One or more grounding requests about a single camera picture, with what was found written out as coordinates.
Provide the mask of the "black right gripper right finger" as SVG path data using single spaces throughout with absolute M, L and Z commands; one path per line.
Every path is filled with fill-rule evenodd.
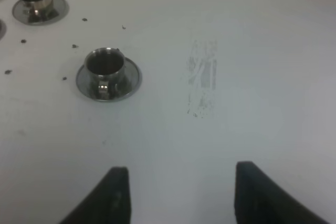
M 327 223 L 250 161 L 236 164 L 234 210 L 237 223 Z

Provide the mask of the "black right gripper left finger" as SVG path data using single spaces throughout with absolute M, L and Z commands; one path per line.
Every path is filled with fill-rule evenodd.
M 131 194 L 126 167 L 111 168 L 61 223 L 130 223 Z

